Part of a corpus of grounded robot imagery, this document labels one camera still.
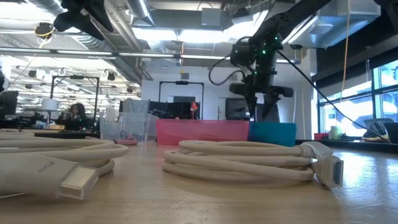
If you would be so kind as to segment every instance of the ceiling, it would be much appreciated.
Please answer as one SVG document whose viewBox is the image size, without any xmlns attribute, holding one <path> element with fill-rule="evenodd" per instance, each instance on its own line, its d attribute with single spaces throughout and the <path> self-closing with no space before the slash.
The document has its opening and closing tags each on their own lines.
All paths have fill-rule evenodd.
<svg viewBox="0 0 398 224">
<path fill-rule="evenodd" d="M 179 10 L 179 11 L 201 11 L 203 8 L 222 9 L 230 17 L 233 12 L 240 7 L 255 6 L 256 10 L 263 9 L 263 4 L 268 1 L 221 1 L 213 0 L 210 2 L 200 1 L 184 1 L 184 0 L 150 0 L 148 1 L 151 12 L 156 10 Z M 116 11 L 111 12 L 107 4 L 112 4 Z M 110 33 L 104 27 L 99 25 L 96 21 L 94 23 L 99 27 L 100 31 L 105 36 L 105 41 L 109 43 L 111 48 L 120 52 L 137 52 L 143 50 L 150 52 L 148 37 L 138 39 L 134 33 L 133 24 L 131 24 L 131 15 L 126 13 L 126 0 L 106 0 L 106 8 L 108 15 L 112 18 L 111 22 L 115 31 Z M 0 47 L 14 47 L 14 48 L 39 48 L 43 42 L 34 34 L 34 27 L 40 22 L 52 23 L 55 16 L 51 13 L 35 7 L 33 4 L 16 4 L 12 2 L 0 1 Z M 228 40 L 224 42 L 200 42 L 200 41 L 185 41 L 183 44 L 176 43 L 171 40 L 164 40 L 166 51 L 175 54 L 195 54 L 195 55 L 217 55 L 225 56 L 230 53 L 233 41 L 237 37 L 241 37 L 248 32 L 252 32 L 255 26 L 259 23 L 252 22 L 248 26 L 235 26 L 234 30 L 227 29 L 223 33 L 230 35 Z M 46 44 L 41 46 L 43 49 L 59 49 L 59 50 L 89 50 L 87 46 L 78 41 L 81 37 L 87 37 L 87 34 L 79 32 L 79 30 L 67 30 L 66 32 L 55 32 L 53 37 Z M 285 54 L 289 58 L 297 58 L 296 52 L 289 47 L 285 48 Z M 84 75 L 86 77 L 99 77 L 99 108 L 105 109 L 107 106 L 118 106 L 118 100 L 123 100 L 127 97 L 139 98 L 141 95 L 140 80 L 150 79 L 150 74 L 145 73 L 145 68 L 167 68 L 179 67 L 182 63 L 186 67 L 210 67 L 215 61 L 212 60 L 165 60 L 165 59 L 148 59 L 141 60 L 140 58 L 126 57 L 123 58 L 125 66 L 134 69 L 134 72 L 126 72 L 121 70 L 118 62 L 112 59 L 105 58 L 84 58 L 81 57 L 32 57 L 31 55 L 4 55 L 1 60 L 12 65 L 11 68 L 11 89 L 20 91 L 20 105 L 21 108 L 38 107 L 41 103 L 40 98 L 49 97 L 49 89 L 51 87 L 52 75 L 58 75 L 64 71 L 64 75 Z M 230 67 L 229 62 L 223 62 L 221 67 Z M 31 78 L 28 76 L 30 70 L 36 70 L 37 76 Z M 109 81 L 107 79 L 109 72 L 115 72 L 115 80 Z M 132 82 L 130 77 L 132 75 L 137 77 L 136 81 Z M 96 91 L 95 84 L 88 79 L 83 80 L 69 80 L 68 78 L 62 81 L 58 80 L 59 84 L 55 87 L 55 97 L 60 100 L 63 108 L 69 107 L 76 101 L 86 101 L 87 108 L 93 109 L 93 93 Z M 26 85 L 32 85 L 32 88 L 27 89 Z M 78 88 L 72 89 L 71 86 L 80 85 Z M 132 93 L 127 93 L 127 87 L 134 87 Z"/>
</svg>

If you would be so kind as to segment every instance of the clear plastic bin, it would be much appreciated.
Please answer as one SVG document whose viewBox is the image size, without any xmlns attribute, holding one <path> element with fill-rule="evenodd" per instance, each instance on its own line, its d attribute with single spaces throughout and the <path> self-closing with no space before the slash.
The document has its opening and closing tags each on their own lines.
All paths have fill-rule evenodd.
<svg viewBox="0 0 398 224">
<path fill-rule="evenodd" d="M 247 141 L 249 121 L 158 119 L 156 131 L 163 145 L 178 145 L 183 140 Z"/>
<path fill-rule="evenodd" d="M 155 141 L 157 119 L 158 117 L 148 113 L 117 112 L 107 115 L 101 112 L 99 114 L 101 139 Z"/>
</svg>

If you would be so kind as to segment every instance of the white cable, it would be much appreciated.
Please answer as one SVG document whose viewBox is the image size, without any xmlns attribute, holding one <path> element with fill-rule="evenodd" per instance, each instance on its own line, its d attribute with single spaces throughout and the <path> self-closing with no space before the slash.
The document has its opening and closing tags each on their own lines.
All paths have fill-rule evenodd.
<svg viewBox="0 0 398 224">
<path fill-rule="evenodd" d="M 83 170 L 83 168 L 76 169 L 75 166 L 92 167 L 95 168 L 97 176 L 105 175 L 111 172 L 114 167 L 114 161 L 112 159 L 126 155 L 128 150 L 126 146 L 115 144 L 107 140 L 50 139 L 34 137 L 33 134 L 26 133 L 0 133 L 0 163 L 3 163 L 0 164 L 0 167 L 3 168 L 0 168 L 0 196 L 4 196 L 4 192 L 1 192 L 2 186 L 8 184 L 5 180 L 2 182 L 2 176 L 6 176 L 10 179 L 10 174 L 5 174 L 5 170 L 11 169 L 7 164 L 4 165 L 7 161 L 21 161 L 26 158 L 29 158 L 30 160 L 28 161 L 33 161 L 33 163 L 43 160 L 43 158 L 50 159 L 51 161 L 57 160 L 57 165 L 66 164 L 65 167 L 67 167 L 66 170 L 60 168 L 59 173 L 62 174 L 60 174 L 61 177 L 59 177 L 59 180 L 65 180 L 73 170 L 74 172 L 79 172 L 79 174 L 76 174 L 75 178 L 79 176 L 79 178 L 83 177 L 84 181 L 88 183 L 95 183 L 96 180 L 94 181 L 94 177 L 91 177 L 91 175 L 94 174 L 89 173 L 89 177 L 85 177 L 81 175 L 80 172 L 86 173 L 87 170 Z M 30 175 L 35 177 L 35 174 L 36 172 L 33 172 Z"/>
<path fill-rule="evenodd" d="M 284 147 L 259 142 L 182 141 L 180 150 L 165 152 L 163 169 L 185 177 L 227 182 L 269 178 L 312 180 L 314 173 L 328 187 L 339 187 L 343 161 L 319 142 Z"/>
</svg>

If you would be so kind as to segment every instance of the computer monitor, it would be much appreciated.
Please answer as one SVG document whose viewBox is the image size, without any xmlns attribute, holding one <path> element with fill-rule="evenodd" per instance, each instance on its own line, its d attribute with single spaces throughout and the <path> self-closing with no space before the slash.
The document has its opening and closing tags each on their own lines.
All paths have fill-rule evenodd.
<svg viewBox="0 0 398 224">
<path fill-rule="evenodd" d="M 17 111 L 18 91 L 4 91 L 0 94 L 0 119 L 5 115 L 15 115 Z"/>
</svg>

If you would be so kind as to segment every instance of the table surface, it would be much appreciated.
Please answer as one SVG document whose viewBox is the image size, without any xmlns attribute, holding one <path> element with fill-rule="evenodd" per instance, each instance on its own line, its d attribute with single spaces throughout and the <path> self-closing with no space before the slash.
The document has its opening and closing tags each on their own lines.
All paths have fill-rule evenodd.
<svg viewBox="0 0 398 224">
<path fill-rule="evenodd" d="M 0 223 L 397 223 L 398 157 L 337 150 L 344 186 L 273 179 L 226 184 L 162 171 L 170 147 L 132 147 L 84 201 L 33 195 L 0 200 Z"/>
</svg>

